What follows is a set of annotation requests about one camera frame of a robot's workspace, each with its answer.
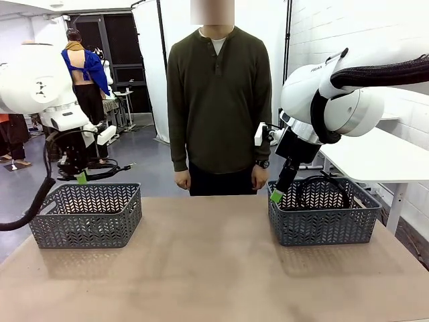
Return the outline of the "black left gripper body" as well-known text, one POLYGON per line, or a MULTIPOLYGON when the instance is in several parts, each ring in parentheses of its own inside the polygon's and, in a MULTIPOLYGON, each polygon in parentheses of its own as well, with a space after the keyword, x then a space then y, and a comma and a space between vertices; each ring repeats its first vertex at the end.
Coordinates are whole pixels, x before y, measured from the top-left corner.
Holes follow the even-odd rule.
POLYGON ((58 167, 62 174, 80 174, 88 165, 86 144, 79 131, 58 134, 58 147, 62 153, 58 167))

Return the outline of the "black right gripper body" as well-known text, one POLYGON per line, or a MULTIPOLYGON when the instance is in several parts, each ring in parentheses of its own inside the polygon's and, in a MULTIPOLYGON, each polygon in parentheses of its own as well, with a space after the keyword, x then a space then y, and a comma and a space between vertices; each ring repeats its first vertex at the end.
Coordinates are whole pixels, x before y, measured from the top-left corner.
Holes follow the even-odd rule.
POLYGON ((309 143, 290 128, 274 131, 273 138, 278 142, 275 153, 284 159, 282 168, 291 168, 298 171, 301 164, 310 164, 315 159, 320 144, 309 143))

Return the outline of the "person's right hand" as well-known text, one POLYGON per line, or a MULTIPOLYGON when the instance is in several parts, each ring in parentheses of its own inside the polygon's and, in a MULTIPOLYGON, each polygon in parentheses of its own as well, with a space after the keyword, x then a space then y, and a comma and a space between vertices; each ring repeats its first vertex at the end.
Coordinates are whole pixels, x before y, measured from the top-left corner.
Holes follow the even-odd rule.
POLYGON ((189 170, 175 172, 174 181, 179 188, 188 191, 191 187, 191 177, 189 170))

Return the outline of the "person's left hand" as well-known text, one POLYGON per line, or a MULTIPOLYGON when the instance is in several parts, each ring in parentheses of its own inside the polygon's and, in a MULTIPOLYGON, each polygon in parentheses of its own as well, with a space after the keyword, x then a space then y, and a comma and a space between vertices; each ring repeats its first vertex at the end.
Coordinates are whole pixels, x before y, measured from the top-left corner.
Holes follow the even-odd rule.
POLYGON ((268 169, 255 165, 251 173, 253 190, 258 191, 262 189, 265 186, 268 178, 269 178, 268 169))

